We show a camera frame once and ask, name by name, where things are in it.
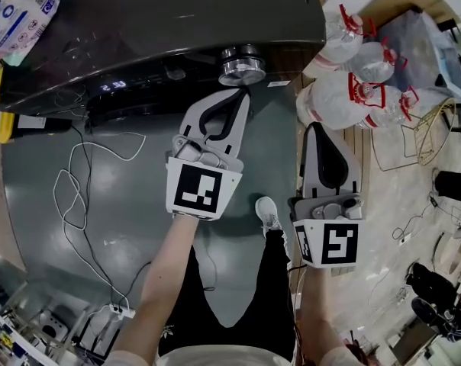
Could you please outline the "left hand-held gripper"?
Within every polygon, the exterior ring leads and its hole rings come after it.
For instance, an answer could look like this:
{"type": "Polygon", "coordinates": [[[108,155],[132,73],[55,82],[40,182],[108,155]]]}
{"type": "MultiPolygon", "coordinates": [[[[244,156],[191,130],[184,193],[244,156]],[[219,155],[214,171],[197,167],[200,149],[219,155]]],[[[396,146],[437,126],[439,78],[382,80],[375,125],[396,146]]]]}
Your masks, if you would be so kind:
{"type": "Polygon", "coordinates": [[[243,172],[237,158],[250,108],[245,89],[217,91],[186,111],[166,161],[166,210],[200,220],[221,218],[243,172]],[[220,133],[206,123],[226,115],[220,133]]]}

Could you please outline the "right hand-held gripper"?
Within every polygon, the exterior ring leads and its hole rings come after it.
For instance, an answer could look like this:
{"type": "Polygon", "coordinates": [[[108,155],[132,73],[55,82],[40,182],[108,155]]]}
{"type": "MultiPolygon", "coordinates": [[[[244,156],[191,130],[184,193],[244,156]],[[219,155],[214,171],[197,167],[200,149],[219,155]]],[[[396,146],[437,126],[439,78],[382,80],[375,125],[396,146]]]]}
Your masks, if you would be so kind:
{"type": "Polygon", "coordinates": [[[289,199],[301,260],[314,268],[355,267],[364,200],[357,194],[359,160],[353,149],[338,132],[312,122],[305,131],[301,176],[302,197],[289,199]],[[320,197],[328,184],[324,172],[342,195],[320,197]]]}

